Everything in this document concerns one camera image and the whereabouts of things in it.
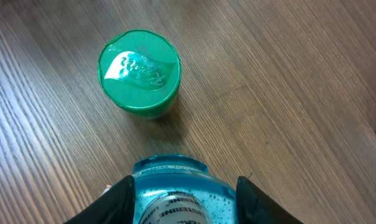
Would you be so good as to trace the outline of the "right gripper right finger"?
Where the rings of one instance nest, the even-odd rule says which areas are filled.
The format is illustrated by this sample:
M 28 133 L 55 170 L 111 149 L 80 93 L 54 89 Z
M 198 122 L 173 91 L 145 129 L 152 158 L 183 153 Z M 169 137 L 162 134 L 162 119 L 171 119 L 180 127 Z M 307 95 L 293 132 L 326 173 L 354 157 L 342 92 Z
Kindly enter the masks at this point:
M 239 224 L 303 224 L 244 176 L 237 181 L 236 207 Z

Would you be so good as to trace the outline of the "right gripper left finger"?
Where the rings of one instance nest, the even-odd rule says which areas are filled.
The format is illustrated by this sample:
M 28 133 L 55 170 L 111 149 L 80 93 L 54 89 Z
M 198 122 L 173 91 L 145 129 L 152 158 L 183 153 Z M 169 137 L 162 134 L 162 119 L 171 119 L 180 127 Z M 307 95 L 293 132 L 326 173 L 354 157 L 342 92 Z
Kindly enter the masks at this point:
M 128 175 L 65 224 L 132 224 L 134 207 L 135 182 Z

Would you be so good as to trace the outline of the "blue bottle with white cap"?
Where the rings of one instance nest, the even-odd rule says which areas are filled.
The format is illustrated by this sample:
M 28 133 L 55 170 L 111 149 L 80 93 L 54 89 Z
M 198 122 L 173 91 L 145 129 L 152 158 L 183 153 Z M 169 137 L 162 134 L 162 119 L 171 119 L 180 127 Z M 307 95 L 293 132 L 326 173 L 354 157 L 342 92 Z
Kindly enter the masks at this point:
M 196 159 L 157 155 L 134 164 L 134 223 L 237 223 L 236 192 Z

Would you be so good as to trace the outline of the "green lid jar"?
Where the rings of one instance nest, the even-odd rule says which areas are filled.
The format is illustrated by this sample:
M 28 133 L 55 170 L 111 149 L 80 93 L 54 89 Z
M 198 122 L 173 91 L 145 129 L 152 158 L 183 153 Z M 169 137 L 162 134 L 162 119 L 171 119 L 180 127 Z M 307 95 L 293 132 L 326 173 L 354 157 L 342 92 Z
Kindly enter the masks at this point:
M 115 105 L 132 115 L 156 119 L 177 99 L 182 64 L 176 48 L 165 37 L 133 29 L 103 47 L 97 74 L 103 92 Z

